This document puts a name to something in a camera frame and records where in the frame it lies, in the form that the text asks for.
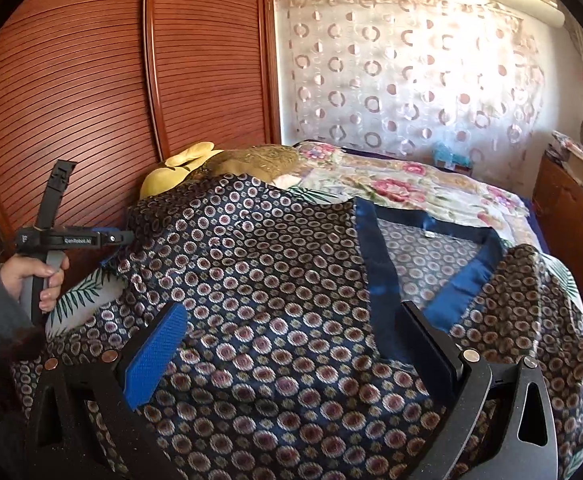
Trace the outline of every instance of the blue satin trim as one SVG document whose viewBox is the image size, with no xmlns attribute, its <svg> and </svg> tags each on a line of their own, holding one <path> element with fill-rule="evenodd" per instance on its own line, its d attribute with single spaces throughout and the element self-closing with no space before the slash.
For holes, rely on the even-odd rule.
<svg viewBox="0 0 583 480">
<path fill-rule="evenodd" d="M 472 241 L 482 246 L 478 254 L 446 283 L 423 311 L 435 328 L 449 333 L 459 322 L 482 286 L 494 274 L 503 257 L 503 245 L 498 234 L 489 227 L 470 227 L 444 222 L 421 210 L 405 210 L 374 205 L 355 199 L 356 230 L 367 267 L 371 325 L 379 352 L 391 359 L 405 361 L 406 352 L 396 333 L 400 322 L 401 293 L 396 268 L 392 263 L 378 220 L 417 227 L 429 232 Z"/>
</svg>

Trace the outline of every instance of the wooden wardrobe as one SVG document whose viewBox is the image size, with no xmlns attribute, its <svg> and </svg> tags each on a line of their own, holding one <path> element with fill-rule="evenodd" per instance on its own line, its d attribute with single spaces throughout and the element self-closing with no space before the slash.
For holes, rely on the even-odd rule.
<svg viewBox="0 0 583 480">
<path fill-rule="evenodd" d="M 280 142 L 267 11 L 24 0 L 0 29 L 0 253 L 33 223 L 59 158 L 78 166 L 57 223 L 121 227 L 145 175 L 189 144 Z M 99 257 L 75 255 L 76 278 Z"/>
</svg>

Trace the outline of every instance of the wooden dresser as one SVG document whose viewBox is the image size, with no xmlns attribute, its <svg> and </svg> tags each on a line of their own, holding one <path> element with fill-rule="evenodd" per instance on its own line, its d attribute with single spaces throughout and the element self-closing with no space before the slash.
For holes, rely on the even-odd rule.
<svg viewBox="0 0 583 480">
<path fill-rule="evenodd" d="M 533 205 L 549 251 L 572 271 L 583 298 L 583 187 L 543 156 Z"/>
</svg>

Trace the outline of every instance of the device handle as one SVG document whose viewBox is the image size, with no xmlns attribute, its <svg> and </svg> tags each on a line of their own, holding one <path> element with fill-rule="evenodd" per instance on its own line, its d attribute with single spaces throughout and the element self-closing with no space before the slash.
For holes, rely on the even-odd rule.
<svg viewBox="0 0 583 480">
<path fill-rule="evenodd" d="M 29 258 L 36 258 L 41 260 L 54 268 L 58 272 L 60 264 L 65 258 L 65 253 L 62 251 L 49 251 L 40 253 L 27 253 Z M 48 314 L 38 308 L 41 301 L 41 292 L 49 286 L 47 278 L 39 278 L 38 276 L 29 276 L 23 281 L 23 289 L 20 293 L 20 305 L 25 313 L 31 319 L 34 326 L 45 326 Z"/>
</svg>

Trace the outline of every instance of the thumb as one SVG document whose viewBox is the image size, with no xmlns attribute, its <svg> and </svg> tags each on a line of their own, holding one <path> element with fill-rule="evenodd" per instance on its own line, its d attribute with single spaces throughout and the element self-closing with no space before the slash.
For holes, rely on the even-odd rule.
<svg viewBox="0 0 583 480">
<path fill-rule="evenodd" d="M 29 276 L 37 276 L 38 278 L 49 278 L 54 275 L 56 271 L 53 267 L 44 264 L 41 260 L 36 258 L 29 258 L 23 256 L 14 262 L 14 273 L 19 278 L 28 278 Z"/>
</svg>

